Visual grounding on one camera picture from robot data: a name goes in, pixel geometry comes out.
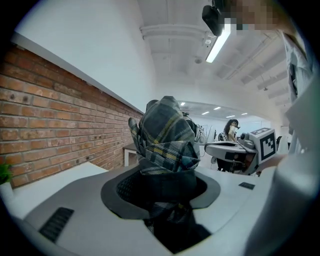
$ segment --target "white robot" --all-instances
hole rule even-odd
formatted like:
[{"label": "white robot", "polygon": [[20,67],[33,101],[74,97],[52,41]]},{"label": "white robot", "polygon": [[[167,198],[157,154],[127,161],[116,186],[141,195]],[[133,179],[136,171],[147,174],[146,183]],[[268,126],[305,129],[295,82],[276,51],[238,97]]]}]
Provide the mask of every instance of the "white robot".
[{"label": "white robot", "polygon": [[242,174],[250,175],[276,154],[275,138],[274,129],[261,128],[243,133],[238,142],[207,143],[204,150],[215,159],[231,163],[232,172],[240,170]]}]

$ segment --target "fluorescent light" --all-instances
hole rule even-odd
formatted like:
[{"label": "fluorescent light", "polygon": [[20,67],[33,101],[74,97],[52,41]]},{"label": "fluorescent light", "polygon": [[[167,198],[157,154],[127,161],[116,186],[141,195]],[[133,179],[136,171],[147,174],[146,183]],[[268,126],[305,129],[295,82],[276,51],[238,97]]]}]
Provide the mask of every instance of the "fluorescent light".
[{"label": "fluorescent light", "polygon": [[222,31],[222,34],[215,41],[208,57],[206,58],[206,62],[212,63],[215,60],[222,46],[224,46],[225,42],[230,36],[230,33],[231,33],[231,24],[224,24],[224,30]]}]

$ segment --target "gray plastic surface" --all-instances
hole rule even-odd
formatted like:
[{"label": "gray plastic surface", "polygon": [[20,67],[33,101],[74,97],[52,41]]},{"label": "gray plastic surface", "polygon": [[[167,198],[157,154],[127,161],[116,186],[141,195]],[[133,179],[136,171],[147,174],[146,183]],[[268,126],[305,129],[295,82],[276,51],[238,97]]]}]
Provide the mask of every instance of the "gray plastic surface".
[{"label": "gray plastic surface", "polygon": [[66,207],[74,213],[56,241],[65,250],[82,256],[171,255],[142,220],[119,218],[101,200],[101,188],[108,180],[136,166],[78,179],[41,203],[24,220],[39,230],[58,207]]}]

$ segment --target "black slot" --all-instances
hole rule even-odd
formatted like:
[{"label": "black slot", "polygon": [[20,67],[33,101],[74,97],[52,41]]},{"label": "black slot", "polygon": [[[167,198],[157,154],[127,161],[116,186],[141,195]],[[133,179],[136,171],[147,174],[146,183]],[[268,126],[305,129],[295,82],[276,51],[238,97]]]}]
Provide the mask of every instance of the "black slot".
[{"label": "black slot", "polygon": [[55,243],[73,213],[72,209],[59,207],[40,228],[40,234]]}]

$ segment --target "red brick wall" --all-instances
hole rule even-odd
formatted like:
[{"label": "red brick wall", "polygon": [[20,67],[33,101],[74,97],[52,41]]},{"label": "red brick wall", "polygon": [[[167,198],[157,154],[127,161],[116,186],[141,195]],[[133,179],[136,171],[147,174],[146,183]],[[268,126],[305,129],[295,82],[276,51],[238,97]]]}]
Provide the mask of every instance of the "red brick wall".
[{"label": "red brick wall", "polygon": [[18,187],[84,162],[124,165],[141,114],[36,54],[12,46],[0,68],[0,163]]}]

